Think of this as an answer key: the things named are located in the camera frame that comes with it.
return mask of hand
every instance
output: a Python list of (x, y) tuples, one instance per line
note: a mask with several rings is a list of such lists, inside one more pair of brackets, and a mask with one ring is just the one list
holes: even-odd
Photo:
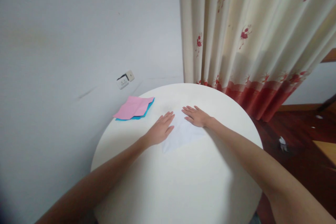
[(197, 106), (194, 107), (195, 108), (192, 108), (190, 106), (183, 107), (182, 112), (187, 115), (185, 119), (197, 127), (206, 126), (208, 121), (211, 119), (211, 116), (209, 116), (199, 107)]
[(169, 127), (170, 123), (174, 119), (174, 116), (175, 114), (173, 114), (173, 112), (167, 112), (164, 116), (160, 116), (148, 132), (141, 137), (147, 147), (159, 144), (168, 137), (174, 128), (174, 126)]

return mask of dark wood floor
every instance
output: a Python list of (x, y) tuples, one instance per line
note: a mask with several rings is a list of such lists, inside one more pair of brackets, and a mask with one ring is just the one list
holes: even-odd
[[(264, 150), (336, 218), (336, 167), (313, 143), (313, 140), (336, 143), (336, 115), (329, 111), (290, 111), (277, 112), (268, 123), (252, 120)], [(286, 140), (289, 153), (281, 151), (280, 136)], [(262, 224), (275, 223), (265, 195), (260, 200), (257, 212)]]

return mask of white wall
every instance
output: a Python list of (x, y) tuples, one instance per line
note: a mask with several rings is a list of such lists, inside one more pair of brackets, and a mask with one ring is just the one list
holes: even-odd
[(336, 62), (320, 63), (283, 103), (323, 103), (336, 94)]
[[(127, 70), (135, 80), (119, 90)], [(90, 171), (129, 95), (183, 82), (180, 0), (0, 0), (0, 175), (11, 223)]]

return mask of white paper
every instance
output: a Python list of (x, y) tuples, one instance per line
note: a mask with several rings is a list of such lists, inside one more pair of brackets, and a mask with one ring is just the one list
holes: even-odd
[(174, 125), (173, 131), (169, 134), (167, 139), (162, 142), (162, 152), (167, 153), (182, 145), (188, 144), (192, 141), (196, 141), (205, 136), (205, 130), (200, 127), (196, 127), (188, 122), (185, 115), (181, 110), (174, 111), (175, 118), (170, 125)]

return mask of wall switch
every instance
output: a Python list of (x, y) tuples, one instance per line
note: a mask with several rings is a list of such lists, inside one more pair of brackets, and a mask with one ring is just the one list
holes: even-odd
[(128, 78), (129, 81), (134, 80), (134, 75), (133, 75), (133, 73), (132, 73), (132, 70), (128, 70), (128, 71), (126, 72), (126, 76), (127, 76), (127, 78)]
[(128, 85), (128, 79), (125, 76), (122, 76), (120, 79), (117, 80), (117, 85), (119, 87), (119, 89), (123, 89), (124, 87), (126, 87)]

